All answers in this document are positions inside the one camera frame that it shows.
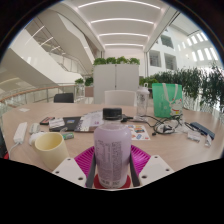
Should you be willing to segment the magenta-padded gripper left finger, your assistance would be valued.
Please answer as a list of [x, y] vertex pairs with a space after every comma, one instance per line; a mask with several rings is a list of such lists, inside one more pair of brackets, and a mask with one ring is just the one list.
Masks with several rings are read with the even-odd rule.
[[53, 174], [84, 188], [93, 186], [96, 169], [94, 147], [86, 149], [75, 158], [66, 158]]

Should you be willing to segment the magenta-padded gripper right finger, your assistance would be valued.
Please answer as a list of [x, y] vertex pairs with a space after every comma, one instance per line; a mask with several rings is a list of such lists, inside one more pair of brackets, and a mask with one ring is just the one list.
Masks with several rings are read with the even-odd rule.
[[159, 155], [150, 156], [134, 145], [131, 146], [130, 170], [134, 187], [145, 186], [174, 172]]

